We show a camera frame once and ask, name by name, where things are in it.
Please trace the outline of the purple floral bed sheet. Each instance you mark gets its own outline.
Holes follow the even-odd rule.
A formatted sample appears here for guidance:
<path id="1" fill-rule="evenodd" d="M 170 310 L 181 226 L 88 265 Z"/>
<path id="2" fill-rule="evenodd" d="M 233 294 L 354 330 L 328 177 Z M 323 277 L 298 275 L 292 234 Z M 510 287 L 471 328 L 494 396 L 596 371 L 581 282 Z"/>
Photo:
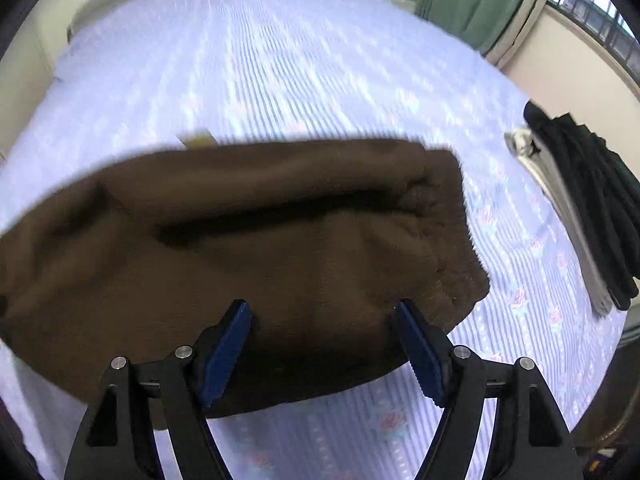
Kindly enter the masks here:
<path id="1" fill-rule="evenodd" d="M 597 316 L 564 226 L 503 135 L 525 94 L 466 44 L 384 0 L 134 0 L 80 32 L 1 169 L 1 233 L 110 159 L 223 144 L 398 136 L 459 157 L 490 292 L 451 334 L 530 356 L 573 429 L 626 314 Z M 1 397 L 45 479 L 86 409 L 1 343 Z M 442 410 L 410 366 L 333 396 L 209 423 L 234 478 L 410 479 Z"/>

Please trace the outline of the black folded clothes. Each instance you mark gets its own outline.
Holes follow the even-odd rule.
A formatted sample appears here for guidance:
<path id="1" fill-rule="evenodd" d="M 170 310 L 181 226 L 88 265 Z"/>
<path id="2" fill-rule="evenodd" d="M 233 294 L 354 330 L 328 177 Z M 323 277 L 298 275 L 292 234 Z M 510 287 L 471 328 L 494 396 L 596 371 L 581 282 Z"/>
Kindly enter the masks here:
<path id="1" fill-rule="evenodd" d="M 604 139 L 569 114 L 549 117 L 534 102 L 524 119 L 548 148 L 614 304 L 629 309 L 639 295 L 639 181 Z"/>

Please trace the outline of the window with black grille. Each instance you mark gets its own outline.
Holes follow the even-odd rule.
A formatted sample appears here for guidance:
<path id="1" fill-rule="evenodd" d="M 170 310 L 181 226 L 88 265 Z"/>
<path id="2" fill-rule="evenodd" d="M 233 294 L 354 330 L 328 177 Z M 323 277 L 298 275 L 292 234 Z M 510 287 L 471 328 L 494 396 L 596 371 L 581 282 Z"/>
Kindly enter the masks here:
<path id="1" fill-rule="evenodd" d="M 639 83 L 639 41 L 611 0 L 548 0 L 548 3 L 596 40 Z"/>

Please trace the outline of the dark brown fleece pants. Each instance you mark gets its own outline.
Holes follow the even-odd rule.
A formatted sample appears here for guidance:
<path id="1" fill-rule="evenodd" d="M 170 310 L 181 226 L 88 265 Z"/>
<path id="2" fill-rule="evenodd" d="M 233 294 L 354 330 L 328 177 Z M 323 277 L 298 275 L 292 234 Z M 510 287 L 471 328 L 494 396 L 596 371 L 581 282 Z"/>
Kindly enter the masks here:
<path id="1" fill-rule="evenodd" d="M 153 361 L 243 299 L 255 329 L 213 417 L 337 393 L 405 362 L 398 301 L 452 330 L 484 299 L 456 156 L 396 139 L 130 158 L 1 237 L 1 337 L 89 401 L 107 362 Z"/>

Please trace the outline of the grey folded garment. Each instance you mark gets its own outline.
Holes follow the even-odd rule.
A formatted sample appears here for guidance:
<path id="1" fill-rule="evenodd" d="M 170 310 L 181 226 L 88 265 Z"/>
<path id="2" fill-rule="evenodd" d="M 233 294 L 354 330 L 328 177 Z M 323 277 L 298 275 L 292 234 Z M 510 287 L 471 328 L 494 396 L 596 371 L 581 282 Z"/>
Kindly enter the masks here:
<path id="1" fill-rule="evenodd" d="M 577 206 L 570 197 L 570 191 L 551 151 L 529 128 L 518 128 L 507 132 L 504 140 L 510 153 L 534 178 L 564 224 L 576 252 L 593 310 L 597 314 L 608 315 L 616 306 L 614 297 L 608 291 L 608 286 L 597 267 L 596 259 L 593 257 L 582 228 Z"/>

